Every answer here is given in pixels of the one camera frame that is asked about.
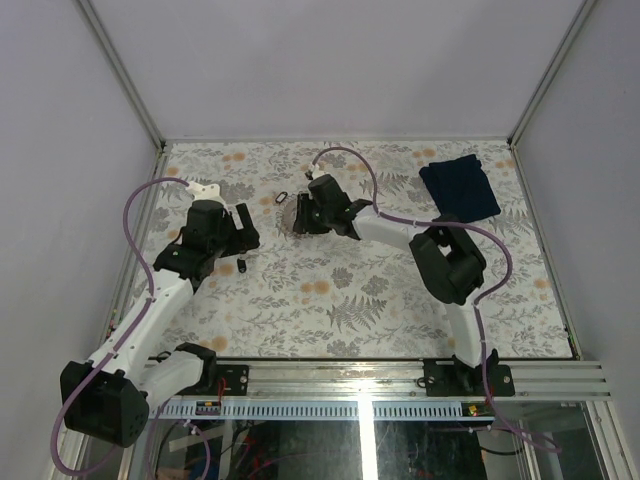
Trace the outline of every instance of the black plastic part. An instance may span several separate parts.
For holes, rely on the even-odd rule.
[[[298,210],[294,223],[296,233],[327,233],[360,240],[353,228],[353,219],[369,200],[352,202],[331,175],[322,175],[309,183],[308,194],[298,195]]]
[[[435,222],[456,221],[443,215]],[[487,262],[471,237],[462,228],[431,227],[409,242],[425,287],[443,303],[464,305],[473,290],[484,283]],[[441,247],[449,247],[446,256]]]
[[[216,363],[216,352],[209,350],[201,345],[195,343],[182,343],[175,348],[176,352],[187,352],[195,355],[202,360],[202,375],[200,380],[195,385],[192,385],[181,392],[180,395],[188,395],[184,393],[189,391],[189,395],[198,395],[211,391],[215,387],[218,378],[218,367]]]
[[[226,380],[227,388],[223,396],[244,397],[249,386],[249,365],[218,365],[214,383],[208,388],[188,387],[179,395],[218,396],[218,386],[221,379]]]
[[[213,272],[215,261],[245,253],[260,246],[260,234],[253,226],[247,205],[236,206],[242,228],[236,228],[231,214],[213,200],[197,200],[187,212],[187,224],[180,230],[180,245],[172,242],[156,258],[155,270],[170,270],[189,279],[194,292]]]
[[[498,352],[494,349],[487,358],[487,377],[491,395],[513,397],[516,392],[511,368],[508,365],[500,365],[499,361]],[[424,360],[423,369],[428,397],[485,396],[480,365],[471,368],[454,356],[453,364]]]
[[[296,220],[293,223],[293,231],[300,235],[312,234],[318,235],[323,233],[329,233],[330,228],[325,227],[320,223],[320,214],[315,211],[316,204],[311,199],[308,193],[301,193],[298,195],[296,204]]]
[[[60,375],[63,402],[92,370],[89,363],[67,364]],[[148,417],[145,396],[130,380],[101,371],[71,404],[64,423],[70,430],[126,448],[135,443]]]

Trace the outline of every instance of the dark blue cloth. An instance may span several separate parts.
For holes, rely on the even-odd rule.
[[[420,169],[420,177],[442,214],[452,213],[464,223],[500,214],[489,179],[475,155],[430,163]]]

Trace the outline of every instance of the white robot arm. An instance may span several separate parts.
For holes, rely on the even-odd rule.
[[[425,230],[382,218],[370,201],[351,201],[336,180],[322,172],[314,172],[309,192],[298,195],[294,231],[322,234],[333,230],[338,235],[411,253],[427,290],[445,306],[455,340],[455,358],[471,369],[478,367],[483,359],[472,301],[484,281],[486,262],[469,235],[461,229]]]
[[[93,372],[94,365],[113,355],[70,405],[64,416],[67,428],[128,447],[142,432],[149,412],[171,396],[186,388],[196,394],[215,392],[219,379],[216,354],[200,345],[183,343],[167,360],[145,368],[151,349],[211,274],[214,262],[260,245],[245,204],[236,206],[242,223],[238,229],[217,185],[191,183],[189,191],[195,200],[186,225],[153,264],[153,297],[142,321],[125,337],[148,298],[134,304],[113,335],[85,363],[69,362],[63,370],[60,389],[64,402]],[[114,346],[120,342],[116,351]]]

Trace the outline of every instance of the gray wall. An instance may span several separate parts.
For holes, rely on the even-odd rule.
[[[502,136],[581,0],[95,0],[169,138]]]
[[[153,148],[69,0],[0,15],[0,476],[39,479],[67,361],[96,346]]]
[[[640,3],[603,0],[519,147],[576,324],[640,461]]]

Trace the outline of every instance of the patterned mat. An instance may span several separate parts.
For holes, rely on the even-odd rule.
[[[385,245],[330,233],[299,238],[283,217],[322,142],[182,143],[173,145],[166,174],[219,183],[230,205],[247,203],[261,247],[222,259],[195,298],[164,332],[158,346],[190,341],[225,356],[440,357],[455,340],[444,309],[422,284],[409,254]],[[514,275],[482,304],[488,338],[503,357],[569,357],[571,351],[547,277],[540,247],[507,145],[501,141],[343,142],[368,158],[377,173],[380,203],[408,216],[438,216],[418,176],[429,162],[475,153],[482,161],[502,214],[478,222],[511,250]],[[322,164],[351,199],[370,198],[366,169],[348,153],[327,154]],[[282,205],[278,193],[289,193]],[[144,256],[155,256],[185,222],[191,197],[175,184],[162,187]],[[472,234],[487,258],[485,285],[505,270],[501,252]],[[144,278],[138,275],[134,296]]]

